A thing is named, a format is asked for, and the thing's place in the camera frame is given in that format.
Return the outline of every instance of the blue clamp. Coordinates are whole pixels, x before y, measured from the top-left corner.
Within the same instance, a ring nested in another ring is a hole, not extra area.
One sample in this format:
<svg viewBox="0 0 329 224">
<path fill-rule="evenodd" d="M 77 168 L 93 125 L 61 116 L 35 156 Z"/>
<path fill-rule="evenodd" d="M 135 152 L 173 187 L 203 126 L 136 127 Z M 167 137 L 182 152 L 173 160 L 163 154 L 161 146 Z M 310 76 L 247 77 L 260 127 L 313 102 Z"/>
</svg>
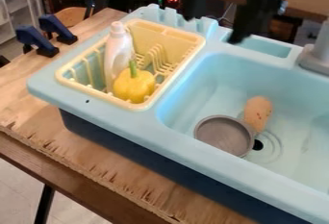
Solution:
<svg viewBox="0 0 329 224">
<path fill-rule="evenodd" d="M 57 41 L 72 44 L 78 40 L 54 14 L 44 14 L 38 19 L 40 29 L 47 33 L 57 33 Z"/>
<path fill-rule="evenodd" d="M 49 42 L 34 26 L 19 26 L 16 28 L 16 38 L 24 44 L 24 53 L 32 50 L 31 45 L 38 47 L 39 55 L 52 58 L 60 52 L 59 48 Z"/>
</svg>

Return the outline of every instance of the table leg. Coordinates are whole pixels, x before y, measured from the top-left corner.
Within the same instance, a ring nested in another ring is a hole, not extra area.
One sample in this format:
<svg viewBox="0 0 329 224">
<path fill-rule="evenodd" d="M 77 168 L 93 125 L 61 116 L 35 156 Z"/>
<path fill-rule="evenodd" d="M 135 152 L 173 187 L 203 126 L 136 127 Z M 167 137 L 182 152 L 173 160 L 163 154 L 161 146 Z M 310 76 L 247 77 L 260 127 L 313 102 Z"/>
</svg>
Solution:
<svg viewBox="0 0 329 224">
<path fill-rule="evenodd" d="M 40 202 L 38 203 L 38 210 L 36 214 L 35 224 L 46 224 L 48 219 L 48 213 L 50 211 L 51 204 L 53 202 L 55 190 L 44 185 L 41 194 Z"/>
</svg>

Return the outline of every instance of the white plastic bottle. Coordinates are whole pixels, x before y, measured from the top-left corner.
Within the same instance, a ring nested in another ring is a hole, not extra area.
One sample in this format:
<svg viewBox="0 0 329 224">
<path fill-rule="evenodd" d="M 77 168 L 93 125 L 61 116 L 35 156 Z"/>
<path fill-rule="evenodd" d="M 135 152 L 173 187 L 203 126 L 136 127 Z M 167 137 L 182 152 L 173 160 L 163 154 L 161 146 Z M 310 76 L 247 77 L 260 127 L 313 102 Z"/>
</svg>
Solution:
<svg viewBox="0 0 329 224">
<path fill-rule="evenodd" d="M 129 66 L 135 56 L 133 39 L 120 21 L 111 24 L 109 38 L 105 47 L 104 74 L 107 92 L 112 91 L 114 80 Z"/>
</svg>

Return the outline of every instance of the dish drying rack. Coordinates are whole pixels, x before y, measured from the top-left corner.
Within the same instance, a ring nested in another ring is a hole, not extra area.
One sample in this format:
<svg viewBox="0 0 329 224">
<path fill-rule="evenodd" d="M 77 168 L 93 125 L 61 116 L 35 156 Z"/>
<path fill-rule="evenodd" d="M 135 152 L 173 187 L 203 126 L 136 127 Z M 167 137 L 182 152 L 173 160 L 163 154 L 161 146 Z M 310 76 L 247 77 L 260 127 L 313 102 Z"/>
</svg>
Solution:
<svg viewBox="0 0 329 224">
<path fill-rule="evenodd" d="M 56 80 L 121 108 L 143 111 L 154 104 L 205 44 L 200 35 L 146 20 L 129 20 L 125 26 L 133 38 L 138 68 L 150 71 L 156 79 L 154 92 L 145 96 L 144 102 L 133 104 L 116 98 L 111 92 L 106 93 L 103 69 L 107 37 L 58 69 Z"/>
</svg>

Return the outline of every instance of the yellow bell pepper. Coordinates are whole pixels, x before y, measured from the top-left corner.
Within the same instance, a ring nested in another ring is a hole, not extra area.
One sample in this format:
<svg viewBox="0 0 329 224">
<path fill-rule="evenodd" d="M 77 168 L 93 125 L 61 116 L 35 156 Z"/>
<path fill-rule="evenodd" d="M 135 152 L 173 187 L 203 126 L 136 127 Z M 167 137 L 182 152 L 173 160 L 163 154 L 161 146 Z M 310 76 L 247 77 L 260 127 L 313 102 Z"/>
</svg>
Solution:
<svg viewBox="0 0 329 224">
<path fill-rule="evenodd" d="M 129 61 L 129 68 L 124 69 L 114 81 L 114 96 L 140 104 L 145 96 L 153 93 L 155 84 L 153 74 L 137 69 L 136 62 Z"/>
</svg>

